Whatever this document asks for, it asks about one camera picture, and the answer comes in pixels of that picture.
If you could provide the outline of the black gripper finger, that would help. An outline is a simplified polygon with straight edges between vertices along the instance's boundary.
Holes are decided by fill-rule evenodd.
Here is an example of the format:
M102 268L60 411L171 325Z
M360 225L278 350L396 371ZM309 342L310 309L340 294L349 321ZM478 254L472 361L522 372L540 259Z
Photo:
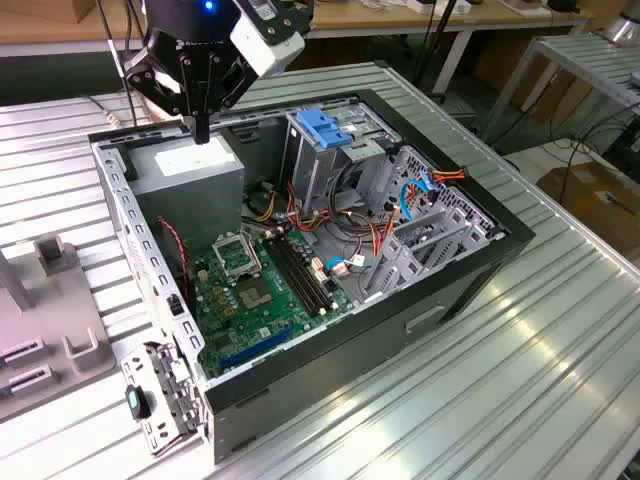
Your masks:
M210 117L233 107L256 80L256 72L242 56L237 56L230 62L214 54L209 56L201 112L202 144L208 143L210 139Z
M192 78L192 59L169 49L157 56L143 47L125 63L125 80L170 116L181 116L194 142L203 143L203 97Z

